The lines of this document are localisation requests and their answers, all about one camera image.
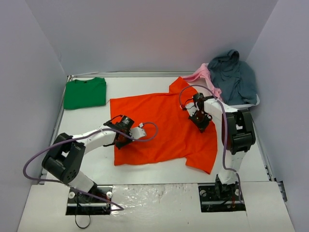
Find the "orange t-shirt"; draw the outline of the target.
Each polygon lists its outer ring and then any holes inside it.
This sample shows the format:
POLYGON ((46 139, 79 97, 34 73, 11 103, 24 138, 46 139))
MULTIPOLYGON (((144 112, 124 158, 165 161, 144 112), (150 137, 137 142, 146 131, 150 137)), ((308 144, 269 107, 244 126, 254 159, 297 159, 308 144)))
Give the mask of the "orange t-shirt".
POLYGON ((144 123, 147 133, 146 142, 115 148, 114 165, 142 165, 185 158, 186 166, 210 174, 218 152, 215 124, 210 122, 201 133, 179 104, 196 93, 179 77, 170 84, 167 93, 111 99, 111 117, 127 116, 134 120, 135 127, 144 123))

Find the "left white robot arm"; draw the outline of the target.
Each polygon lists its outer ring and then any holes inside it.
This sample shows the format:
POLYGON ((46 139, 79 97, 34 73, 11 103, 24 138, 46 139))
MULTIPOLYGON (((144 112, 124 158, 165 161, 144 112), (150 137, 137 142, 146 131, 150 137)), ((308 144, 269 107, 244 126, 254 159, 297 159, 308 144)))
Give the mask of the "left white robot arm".
POLYGON ((92 202, 100 195, 98 185, 80 171, 82 160, 86 153, 101 146, 116 146, 121 148, 132 142, 119 132, 131 135, 134 120, 122 116, 121 120, 103 124, 103 131, 95 130, 83 135, 70 136, 66 133, 56 137, 42 161, 42 167, 51 173, 61 183, 80 190, 80 197, 86 202, 92 202))

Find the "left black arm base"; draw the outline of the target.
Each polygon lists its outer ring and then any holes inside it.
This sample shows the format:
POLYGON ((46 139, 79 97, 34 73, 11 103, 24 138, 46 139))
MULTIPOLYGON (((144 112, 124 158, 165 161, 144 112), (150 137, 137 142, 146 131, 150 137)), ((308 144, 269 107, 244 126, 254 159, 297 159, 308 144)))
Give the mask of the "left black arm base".
POLYGON ((66 206, 67 216, 95 216, 109 215, 110 213, 111 205, 109 203, 77 193, 73 188, 70 188, 66 206))

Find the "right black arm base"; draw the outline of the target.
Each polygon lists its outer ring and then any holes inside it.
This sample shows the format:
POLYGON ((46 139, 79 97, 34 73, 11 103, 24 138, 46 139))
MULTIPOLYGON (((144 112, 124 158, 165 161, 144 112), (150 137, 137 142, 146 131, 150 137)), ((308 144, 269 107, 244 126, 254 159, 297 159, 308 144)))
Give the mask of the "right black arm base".
POLYGON ((200 209, 202 213, 222 213, 246 211, 245 204, 239 201, 237 185, 228 187, 227 191, 219 196, 215 184, 198 185, 200 209))

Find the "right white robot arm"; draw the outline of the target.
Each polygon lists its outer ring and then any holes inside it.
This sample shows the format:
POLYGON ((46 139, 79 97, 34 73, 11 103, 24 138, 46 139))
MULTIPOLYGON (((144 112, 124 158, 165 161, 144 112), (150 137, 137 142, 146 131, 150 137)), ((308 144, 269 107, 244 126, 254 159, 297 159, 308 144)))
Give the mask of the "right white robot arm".
POLYGON ((205 97, 202 93, 195 94, 192 100, 183 109, 200 132, 204 132, 214 118, 222 124, 223 164, 216 175, 214 194, 224 200, 239 183, 238 172, 243 158, 255 144, 252 116, 249 110, 233 108, 214 97, 205 97))

